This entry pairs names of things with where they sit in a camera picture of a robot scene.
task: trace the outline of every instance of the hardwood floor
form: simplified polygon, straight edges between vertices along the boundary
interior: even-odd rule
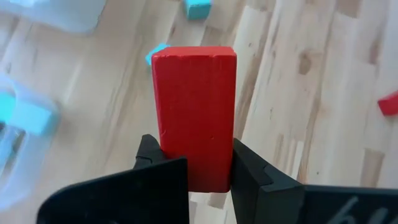
[[[398,120],[377,107],[398,89],[396,21],[394,0],[214,0],[206,22],[178,0],[108,0],[91,35],[1,13],[0,71],[53,98],[62,122],[37,188],[0,223],[34,223],[57,189],[134,165],[141,136],[158,136],[144,57],[160,42],[233,46],[235,136],[286,174],[398,188]],[[230,196],[191,200],[193,223],[236,223]]]

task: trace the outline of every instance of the toy block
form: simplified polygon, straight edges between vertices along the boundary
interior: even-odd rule
[[[185,0],[188,20],[206,19],[211,10],[211,0]]]
[[[27,101],[17,102],[4,92],[0,92],[0,105],[0,122],[38,136],[46,134],[57,119],[53,111]]]
[[[398,114],[398,91],[381,98],[378,101],[381,112],[384,116],[392,116]]]
[[[231,47],[168,47],[152,56],[160,146],[188,160],[191,192],[228,192],[236,54]]]
[[[170,46],[167,45],[167,44],[159,44],[154,50],[152,50],[151,52],[149,52],[149,53],[146,55],[146,57],[145,57],[145,61],[147,62],[147,65],[148,65],[148,66],[151,66],[151,65],[152,65],[151,58],[152,58],[152,55],[153,55],[154,53],[159,52],[159,51],[165,49],[166,47],[170,47]]]

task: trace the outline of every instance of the wooden block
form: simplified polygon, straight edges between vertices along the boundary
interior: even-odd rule
[[[229,191],[236,54],[230,47],[169,47],[152,57],[160,146],[186,156],[192,192]]]
[[[206,19],[211,10],[211,0],[184,0],[188,20]]]
[[[398,91],[381,98],[378,103],[384,116],[393,116],[398,114]]]

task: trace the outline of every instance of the clear plastic box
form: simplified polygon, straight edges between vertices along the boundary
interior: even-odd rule
[[[67,32],[92,32],[106,0],[0,0],[0,10],[58,27]]]
[[[0,91],[15,96],[15,107],[10,122],[0,132],[0,211],[24,199],[39,178],[47,149],[58,123],[58,110],[54,103],[40,96],[5,75],[0,74]],[[31,118],[29,111],[21,111],[20,102],[28,101],[53,112],[54,117],[44,134],[35,135],[8,124],[22,116]]]

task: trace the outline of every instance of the red block corner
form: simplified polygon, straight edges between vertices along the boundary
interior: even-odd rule
[[[378,103],[384,116],[393,116],[398,114],[398,91],[381,98]]]

